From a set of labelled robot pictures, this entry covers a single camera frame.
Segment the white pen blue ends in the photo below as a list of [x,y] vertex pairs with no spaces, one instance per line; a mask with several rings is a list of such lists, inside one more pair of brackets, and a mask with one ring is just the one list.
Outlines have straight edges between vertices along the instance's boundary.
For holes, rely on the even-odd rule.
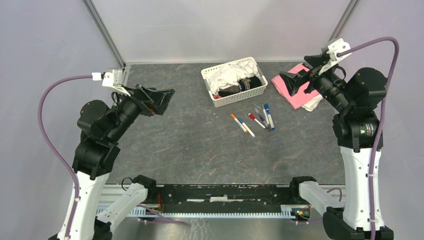
[[274,130],[275,129],[275,125],[274,125],[274,122],[273,122],[273,119],[272,119],[272,116],[271,116],[269,105],[267,103],[264,104],[264,110],[266,112],[266,117],[268,119],[269,126],[270,126],[270,128],[272,130]]

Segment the white pen blue tip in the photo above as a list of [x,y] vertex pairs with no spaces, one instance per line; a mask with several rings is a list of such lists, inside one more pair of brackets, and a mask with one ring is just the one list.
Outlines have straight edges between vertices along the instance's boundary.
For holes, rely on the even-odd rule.
[[238,118],[238,120],[240,121],[240,123],[242,124],[242,126],[246,129],[246,131],[253,137],[256,138],[256,135],[252,132],[252,130],[246,125],[246,123],[241,119]]

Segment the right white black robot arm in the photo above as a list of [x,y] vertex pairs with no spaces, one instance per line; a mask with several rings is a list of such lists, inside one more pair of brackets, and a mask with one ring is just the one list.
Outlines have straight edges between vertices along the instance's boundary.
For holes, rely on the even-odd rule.
[[350,80],[338,77],[336,64],[329,69],[323,55],[306,56],[296,73],[280,72],[290,96],[317,91],[337,114],[332,128],[340,147],[345,171],[345,202],[336,201],[310,176],[294,177],[289,199],[307,201],[322,216],[332,240],[392,240],[394,232],[385,225],[379,205],[378,164],[383,137],[375,108],[386,97],[387,78],[370,67],[360,68]]

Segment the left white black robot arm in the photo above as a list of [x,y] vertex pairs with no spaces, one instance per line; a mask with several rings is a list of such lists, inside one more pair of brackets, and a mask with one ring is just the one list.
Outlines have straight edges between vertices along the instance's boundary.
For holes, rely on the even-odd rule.
[[110,240],[120,223],[138,204],[157,198],[156,181],[136,176],[128,190],[104,211],[98,206],[104,186],[120,153],[118,142],[138,116],[151,117],[166,111],[175,91],[136,85],[129,95],[121,95],[114,106],[101,100],[87,102],[77,121],[81,129],[71,172],[78,181],[73,186],[65,221],[55,240]]

